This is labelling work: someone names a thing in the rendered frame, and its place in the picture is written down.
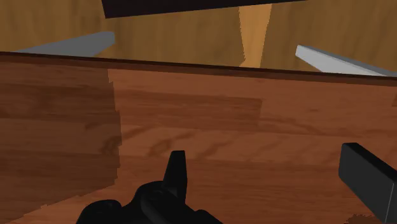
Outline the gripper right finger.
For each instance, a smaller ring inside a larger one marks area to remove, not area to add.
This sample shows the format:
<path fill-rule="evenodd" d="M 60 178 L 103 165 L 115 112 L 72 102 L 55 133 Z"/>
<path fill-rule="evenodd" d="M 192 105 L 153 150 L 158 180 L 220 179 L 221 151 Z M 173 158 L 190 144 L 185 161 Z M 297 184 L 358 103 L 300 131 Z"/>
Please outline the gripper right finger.
<path fill-rule="evenodd" d="M 358 143 L 341 146 L 339 178 L 384 224 L 397 224 L 397 170 Z"/>

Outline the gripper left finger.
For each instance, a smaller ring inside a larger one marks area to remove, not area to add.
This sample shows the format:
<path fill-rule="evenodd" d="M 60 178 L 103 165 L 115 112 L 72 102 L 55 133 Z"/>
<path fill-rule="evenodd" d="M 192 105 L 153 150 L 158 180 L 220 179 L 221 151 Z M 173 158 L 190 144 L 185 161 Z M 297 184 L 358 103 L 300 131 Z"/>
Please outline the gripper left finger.
<path fill-rule="evenodd" d="M 125 206 L 113 199 L 87 205 L 76 224 L 222 224 L 186 205 L 187 182 L 185 152 L 172 151 L 163 180 L 141 185 Z"/>

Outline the brown wooden table, grey legs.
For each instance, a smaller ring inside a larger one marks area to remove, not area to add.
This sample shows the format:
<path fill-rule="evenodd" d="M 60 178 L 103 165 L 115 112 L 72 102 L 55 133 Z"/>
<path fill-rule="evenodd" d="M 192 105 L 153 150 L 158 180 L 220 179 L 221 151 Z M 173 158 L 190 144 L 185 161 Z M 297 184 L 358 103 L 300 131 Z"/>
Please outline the brown wooden table, grey legs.
<path fill-rule="evenodd" d="M 187 202 L 224 224 L 373 222 L 338 178 L 358 142 L 397 168 L 397 72 L 102 59 L 104 31 L 0 50 L 0 224 L 74 224 L 186 153 Z"/>

